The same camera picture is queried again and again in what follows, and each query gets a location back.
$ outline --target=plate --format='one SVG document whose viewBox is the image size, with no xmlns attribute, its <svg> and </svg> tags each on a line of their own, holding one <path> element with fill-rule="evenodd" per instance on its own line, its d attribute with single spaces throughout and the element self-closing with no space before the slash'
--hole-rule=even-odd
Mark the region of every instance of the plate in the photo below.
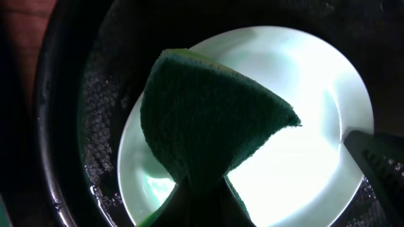
<svg viewBox="0 0 404 227">
<path fill-rule="evenodd" d="M 353 65 L 325 41 L 277 26 L 241 28 L 190 48 L 259 82 L 289 102 L 303 127 L 286 128 L 229 179 L 257 226 L 329 226 L 363 174 L 343 145 L 353 129 L 373 133 L 372 106 Z M 134 224 L 158 209 L 175 183 L 140 127 L 142 95 L 122 133 L 118 183 Z"/>
</svg>

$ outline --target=wooden floor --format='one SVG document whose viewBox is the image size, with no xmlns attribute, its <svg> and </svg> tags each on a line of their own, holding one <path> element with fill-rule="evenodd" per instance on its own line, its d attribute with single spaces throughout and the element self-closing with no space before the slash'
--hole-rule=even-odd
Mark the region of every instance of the wooden floor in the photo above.
<svg viewBox="0 0 404 227">
<path fill-rule="evenodd" d="M 4 29 L 12 45 L 29 110 L 37 59 L 55 3 L 56 0 L 0 0 Z"/>
</svg>

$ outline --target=sponge edge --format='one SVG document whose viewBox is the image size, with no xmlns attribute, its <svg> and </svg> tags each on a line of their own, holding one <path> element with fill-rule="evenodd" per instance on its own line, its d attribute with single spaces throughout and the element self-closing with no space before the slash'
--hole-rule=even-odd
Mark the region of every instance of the sponge edge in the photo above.
<svg viewBox="0 0 404 227">
<path fill-rule="evenodd" d="M 186 49 L 165 50 L 148 78 L 141 126 L 156 159 L 195 193 L 212 189 L 280 129 L 293 108 L 257 82 Z"/>
</svg>

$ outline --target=brown floor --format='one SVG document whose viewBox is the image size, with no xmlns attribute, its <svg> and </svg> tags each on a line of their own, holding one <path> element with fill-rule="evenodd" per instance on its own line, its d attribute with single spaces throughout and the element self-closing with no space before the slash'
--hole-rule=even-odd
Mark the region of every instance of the brown floor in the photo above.
<svg viewBox="0 0 404 227">
<path fill-rule="evenodd" d="M 12 45 L 29 110 L 37 59 L 55 3 L 56 0 L 0 0 L 2 21 Z"/>
</svg>

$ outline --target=dark green scrubbing surface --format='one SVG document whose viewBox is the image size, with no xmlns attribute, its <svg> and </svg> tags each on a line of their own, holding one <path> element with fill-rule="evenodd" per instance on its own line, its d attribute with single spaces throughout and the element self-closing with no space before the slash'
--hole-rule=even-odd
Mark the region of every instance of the dark green scrubbing surface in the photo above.
<svg viewBox="0 0 404 227">
<path fill-rule="evenodd" d="M 300 120 L 257 82 L 186 49 L 165 50 L 148 78 L 141 127 L 156 159 L 193 193 L 214 188 L 274 133 Z"/>
</svg>

